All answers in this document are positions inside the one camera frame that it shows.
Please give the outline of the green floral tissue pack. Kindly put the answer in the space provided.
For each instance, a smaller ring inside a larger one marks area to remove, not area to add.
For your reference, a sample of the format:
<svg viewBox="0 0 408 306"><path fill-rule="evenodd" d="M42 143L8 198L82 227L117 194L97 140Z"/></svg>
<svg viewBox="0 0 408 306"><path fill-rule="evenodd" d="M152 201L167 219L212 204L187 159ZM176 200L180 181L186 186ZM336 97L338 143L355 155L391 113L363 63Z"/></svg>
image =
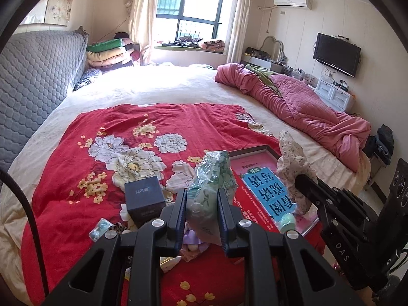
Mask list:
<svg viewBox="0 0 408 306"><path fill-rule="evenodd" d="M217 218L218 191L224 190L227 202L231 204L237 187L230 167L229 153L205 153L187 190L186 202L187 223L204 243L221 244Z"/></svg>

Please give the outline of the white floral fabric scrunchie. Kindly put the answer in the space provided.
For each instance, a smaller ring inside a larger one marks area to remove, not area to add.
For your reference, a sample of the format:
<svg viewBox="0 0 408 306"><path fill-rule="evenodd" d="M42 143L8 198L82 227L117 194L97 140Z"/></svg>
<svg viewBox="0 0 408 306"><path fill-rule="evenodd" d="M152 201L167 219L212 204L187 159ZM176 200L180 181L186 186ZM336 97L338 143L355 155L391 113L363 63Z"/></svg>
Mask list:
<svg viewBox="0 0 408 306"><path fill-rule="evenodd" d="M279 148L281 156L277 161L277 176L284 183L288 197L297 205L299 215L306 214L312 202L299 192L295 187L295 178L298 175L307 175L312 181L317 182L315 171L307 161L304 150L288 131L279 133Z"/></svg>

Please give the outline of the plush bear purple dress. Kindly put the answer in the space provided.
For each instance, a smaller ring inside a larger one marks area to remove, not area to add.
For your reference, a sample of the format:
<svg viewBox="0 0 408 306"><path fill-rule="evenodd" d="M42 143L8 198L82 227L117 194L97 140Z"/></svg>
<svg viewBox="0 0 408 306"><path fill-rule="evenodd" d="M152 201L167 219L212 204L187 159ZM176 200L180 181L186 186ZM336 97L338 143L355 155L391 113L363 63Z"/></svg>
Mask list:
<svg viewBox="0 0 408 306"><path fill-rule="evenodd" d="M189 262L205 252L209 246L209 243L203 242L197 236L196 232L187 226L185 227L183 244L179 251L179 255L185 262Z"/></svg>

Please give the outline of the green sponge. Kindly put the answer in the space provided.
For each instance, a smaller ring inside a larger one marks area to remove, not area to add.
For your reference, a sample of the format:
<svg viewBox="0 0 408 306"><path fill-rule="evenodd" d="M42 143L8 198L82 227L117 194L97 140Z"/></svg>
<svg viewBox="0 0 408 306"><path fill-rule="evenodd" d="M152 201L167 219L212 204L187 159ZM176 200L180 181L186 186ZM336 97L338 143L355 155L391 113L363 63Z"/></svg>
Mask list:
<svg viewBox="0 0 408 306"><path fill-rule="evenodd" d="M281 234L284 234L287 231L296 229L296 218L292 213L285 213L282 215L282 218L277 222L277 228Z"/></svg>

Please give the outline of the red cardboard box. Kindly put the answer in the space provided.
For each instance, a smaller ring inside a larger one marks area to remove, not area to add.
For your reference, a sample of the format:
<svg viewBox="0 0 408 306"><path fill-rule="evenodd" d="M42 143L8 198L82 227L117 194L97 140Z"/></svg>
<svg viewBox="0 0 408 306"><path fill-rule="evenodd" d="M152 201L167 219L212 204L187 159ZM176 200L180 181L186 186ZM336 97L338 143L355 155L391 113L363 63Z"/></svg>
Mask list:
<svg viewBox="0 0 408 306"><path fill-rule="evenodd" d="M257 223L266 231L279 233L279 230L273 223L270 216L266 213L265 209L245 187L240 186L236 190L233 203L235 206L240 208L245 219Z"/></svg>

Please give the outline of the dark blue square box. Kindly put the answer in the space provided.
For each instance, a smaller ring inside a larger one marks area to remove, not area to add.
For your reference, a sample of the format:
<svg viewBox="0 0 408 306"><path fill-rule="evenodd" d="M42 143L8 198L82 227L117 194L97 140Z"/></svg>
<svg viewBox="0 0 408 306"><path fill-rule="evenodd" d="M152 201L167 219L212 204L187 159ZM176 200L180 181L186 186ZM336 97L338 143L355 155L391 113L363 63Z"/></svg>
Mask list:
<svg viewBox="0 0 408 306"><path fill-rule="evenodd" d="M166 206L160 183L156 176L124 184L126 210L136 227L159 218Z"/></svg>

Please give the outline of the pink quilted blanket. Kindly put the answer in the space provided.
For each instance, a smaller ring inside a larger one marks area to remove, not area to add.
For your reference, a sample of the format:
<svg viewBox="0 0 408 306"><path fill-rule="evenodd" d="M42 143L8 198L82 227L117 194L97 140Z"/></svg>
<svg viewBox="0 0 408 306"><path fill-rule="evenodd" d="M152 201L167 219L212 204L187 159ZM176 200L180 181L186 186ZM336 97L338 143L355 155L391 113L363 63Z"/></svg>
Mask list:
<svg viewBox="0 0 408 306"><path fill-rule="evenodd" d="M358 172L360 155L371 132L366 120L334 110L309 86L285 74L266 75L228 63L217 68L214 80L256 99L280 120L330 151L352 172Z"/></svg>

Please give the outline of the dark bag on chair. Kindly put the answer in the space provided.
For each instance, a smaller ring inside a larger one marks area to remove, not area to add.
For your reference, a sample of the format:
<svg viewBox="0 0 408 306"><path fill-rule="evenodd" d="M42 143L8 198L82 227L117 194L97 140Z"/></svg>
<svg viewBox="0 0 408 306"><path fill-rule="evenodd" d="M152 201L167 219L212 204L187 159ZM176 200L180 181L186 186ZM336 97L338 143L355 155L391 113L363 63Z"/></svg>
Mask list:
<svg viewBox="0 0 408 306"><path fill-rule="evenodd" d="M368 158L374 155L386 165L391 164L391 158L394 151L393 131L383 124L375 135L370 135L366 141L363 152Z"/></svg>

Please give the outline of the white drawer cabinet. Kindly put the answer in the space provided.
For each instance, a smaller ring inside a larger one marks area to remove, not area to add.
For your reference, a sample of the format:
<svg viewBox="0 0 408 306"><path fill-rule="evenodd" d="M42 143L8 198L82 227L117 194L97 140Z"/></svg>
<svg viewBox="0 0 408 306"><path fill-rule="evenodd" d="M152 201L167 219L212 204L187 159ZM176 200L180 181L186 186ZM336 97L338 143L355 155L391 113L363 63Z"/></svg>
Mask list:
<svg viewBox="0 0 408 306"><path fill-rule="evenodd" d="M353 108L355 98L352 94L322 78L319 78L315 92L327 106L335 111L350 113Z"/></svg>

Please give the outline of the beige bed sheet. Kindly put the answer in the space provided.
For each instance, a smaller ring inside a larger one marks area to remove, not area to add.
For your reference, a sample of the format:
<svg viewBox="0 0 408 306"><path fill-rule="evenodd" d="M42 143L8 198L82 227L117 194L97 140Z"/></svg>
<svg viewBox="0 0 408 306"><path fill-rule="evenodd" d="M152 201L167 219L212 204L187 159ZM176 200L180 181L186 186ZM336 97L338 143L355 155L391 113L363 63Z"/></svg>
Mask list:
<svg viewBox="0 0 408 306"><path fill-rule="evenodd" d="M9 173L27 195L32 196L45 165L66 129L80 114L123 104L227 104L244 108L249 127L268 131L279 139L288 131L302 146L318 178L337 188L358 194L370 174L368 157L360 155L360 168L354 173L314 139L280 120L263 104L239 89L214 80L217 70L181 66L127 67L102 76L95 84L71 93L47 117L12 162Z"/></svg>

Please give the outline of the clothes on window sill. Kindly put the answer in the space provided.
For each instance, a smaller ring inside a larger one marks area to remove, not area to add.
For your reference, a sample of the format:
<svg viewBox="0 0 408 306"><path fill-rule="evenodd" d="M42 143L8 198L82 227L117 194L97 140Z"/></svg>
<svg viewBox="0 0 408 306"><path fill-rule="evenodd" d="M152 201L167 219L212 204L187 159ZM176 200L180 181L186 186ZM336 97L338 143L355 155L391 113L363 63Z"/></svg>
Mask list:
<svg viewBox="0 0 408 306"><path fill-rule="evenodd" d="M204 40L191 35L179 37L178 39L162 43L161 47L175 47L175 48L197 48L215 53L222 53L225 49L225 42L223 40Z"/></svg>

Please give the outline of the white air conditioner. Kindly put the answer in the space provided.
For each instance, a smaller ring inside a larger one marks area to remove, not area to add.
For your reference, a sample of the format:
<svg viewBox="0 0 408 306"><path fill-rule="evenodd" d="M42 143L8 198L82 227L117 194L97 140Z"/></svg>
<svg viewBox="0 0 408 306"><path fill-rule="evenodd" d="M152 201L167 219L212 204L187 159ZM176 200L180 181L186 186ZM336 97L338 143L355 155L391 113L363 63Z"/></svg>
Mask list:
<svg viewBox="0 0 408 306"><path fill-rule="evenodd" d="M312 9L313 0L274 0L275 6Z"/></svg>

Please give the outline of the beige curtain left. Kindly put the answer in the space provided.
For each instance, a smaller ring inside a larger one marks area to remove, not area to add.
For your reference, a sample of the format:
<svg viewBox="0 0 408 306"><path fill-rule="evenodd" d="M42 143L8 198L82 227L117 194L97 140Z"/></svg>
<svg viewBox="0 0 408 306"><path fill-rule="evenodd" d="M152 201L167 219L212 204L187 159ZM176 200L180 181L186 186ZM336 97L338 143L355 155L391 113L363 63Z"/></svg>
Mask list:
<svg viewBox="0 0 408 306"><path fill-rule="evenodd" d="M139 44L141 63L149 63L154 45L154 21L158 0L126 0L125 7L129 16L130 39Z"/></svg>

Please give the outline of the beige curtain right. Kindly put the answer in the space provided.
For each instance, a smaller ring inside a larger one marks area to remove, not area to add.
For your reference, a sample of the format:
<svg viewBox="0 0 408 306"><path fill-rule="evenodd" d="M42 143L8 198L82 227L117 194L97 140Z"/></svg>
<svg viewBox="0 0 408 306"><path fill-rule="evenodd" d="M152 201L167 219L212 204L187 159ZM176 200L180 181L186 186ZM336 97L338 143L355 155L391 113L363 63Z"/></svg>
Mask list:
<svg viewBox="0 0 408 306"><path fill-rule="evenodd" d="M234 17L227 47L227 63L241 61L251 4L252 0L236 0L235 2Z"/></svg>

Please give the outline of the floral wall painting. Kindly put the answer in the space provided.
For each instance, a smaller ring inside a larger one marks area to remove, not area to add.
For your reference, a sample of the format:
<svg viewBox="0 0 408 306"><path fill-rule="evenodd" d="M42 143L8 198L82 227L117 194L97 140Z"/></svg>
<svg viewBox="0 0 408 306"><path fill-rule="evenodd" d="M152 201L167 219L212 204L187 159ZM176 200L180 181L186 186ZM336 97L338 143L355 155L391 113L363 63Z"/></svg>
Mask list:
<svg viewBox="0 0 408 306"><path fill-rule="evenodd" d="M24 17L20 25L51 24L67 26L73 0L40 0Z"/></svg>

